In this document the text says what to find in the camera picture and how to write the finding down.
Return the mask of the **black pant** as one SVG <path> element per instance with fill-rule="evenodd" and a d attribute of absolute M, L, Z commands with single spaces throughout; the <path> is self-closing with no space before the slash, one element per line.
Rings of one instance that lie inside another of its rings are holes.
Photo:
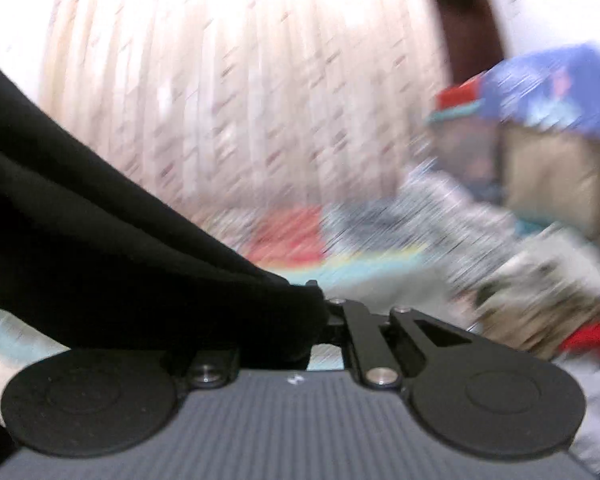
<path fill-rule="evenodd" d="M 115 170 L 0 70 L 0 309 L 73 349 L 230 350 L 302 370 L 321 289 L 290 284 Z"/>

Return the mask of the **khaki crumpled garment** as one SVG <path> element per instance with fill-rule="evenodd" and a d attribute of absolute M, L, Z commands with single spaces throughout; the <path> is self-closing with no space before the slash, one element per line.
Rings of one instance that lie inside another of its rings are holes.
<path fill-rule="evenodd" d="M 540 359 L 580 328 L 600 323 L 600 248 L 573 230 L 550 226 L 481 282 L 480 334 Z"/>

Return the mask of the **red garment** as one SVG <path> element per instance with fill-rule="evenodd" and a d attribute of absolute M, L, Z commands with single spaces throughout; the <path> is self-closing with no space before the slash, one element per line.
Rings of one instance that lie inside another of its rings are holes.
<path fill-rule="evenodd" d="M 600 323 L 582 325 L 559 345 L 559 350 L 573 353 L 596 351 L 600 355 Z"/>

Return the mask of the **grey teal-bordered blanket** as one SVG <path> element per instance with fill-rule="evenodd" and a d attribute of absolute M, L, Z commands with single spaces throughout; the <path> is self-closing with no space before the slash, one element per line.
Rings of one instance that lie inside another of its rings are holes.
<path fill-rule="evenodd" d="M 412 307 L 441 321 L 462 320 L 454 307 L 454 292 L 443 266 L 420 252 L 338 258 L 315 268 L 283 270 L 294 284 L 315 278 L 328 296 L 353 299 L 370 311 L 387 313 L 394 306 Z M 30 364 L 67 348 L 12 314 L 0 310 L 0 360 L 9 366 Z"/>

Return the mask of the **black white patterned cloth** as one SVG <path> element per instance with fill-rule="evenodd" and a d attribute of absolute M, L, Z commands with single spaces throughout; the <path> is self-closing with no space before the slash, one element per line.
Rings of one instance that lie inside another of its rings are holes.
<path fill-rule="evenodd" d="M 476 286 L 518 248 L 510 212 L 475 200 L 446 172 L 422 165 L 407 174 L 396 197 L 325 206 L 321 230 L 327 257 L 413 249 L 456 290 Z"/>

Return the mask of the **beige cabinet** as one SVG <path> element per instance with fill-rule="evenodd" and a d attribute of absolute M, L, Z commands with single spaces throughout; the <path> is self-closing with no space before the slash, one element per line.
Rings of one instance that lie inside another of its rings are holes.
<path fill-rule="evenodd" d="M 600 141 L 568 130 L 501 125 L 506 207 L 600 240 Z"/>

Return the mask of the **red patterned quilt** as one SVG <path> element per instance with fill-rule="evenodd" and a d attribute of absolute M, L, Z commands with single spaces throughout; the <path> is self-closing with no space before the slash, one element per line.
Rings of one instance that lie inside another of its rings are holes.
<path fill-rule="evenodd" d="M 325 259 L 324 253 L 322 208 L 317 206 L 265 211 L 242 251 L 268 268 L 314 266 Z"/>

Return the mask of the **blue printed cloth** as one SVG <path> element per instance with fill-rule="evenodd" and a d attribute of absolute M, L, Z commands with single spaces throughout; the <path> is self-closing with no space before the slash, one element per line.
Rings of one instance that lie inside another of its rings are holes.
<path fill-rule="evenodd" d="M 480 76 L 479 100 L 484 118 L 600 141 L 600 51 L 580 44 L 508 58 Z"/>

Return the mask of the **patterned beige curtain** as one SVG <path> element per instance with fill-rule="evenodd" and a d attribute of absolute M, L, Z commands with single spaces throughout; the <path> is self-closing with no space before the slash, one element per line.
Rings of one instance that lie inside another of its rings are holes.
<path fill-rule="evenodd" d="M 179 210 L 379 198 L 448 80 L 434 0 L 57 0 L 42 109 Z"/>

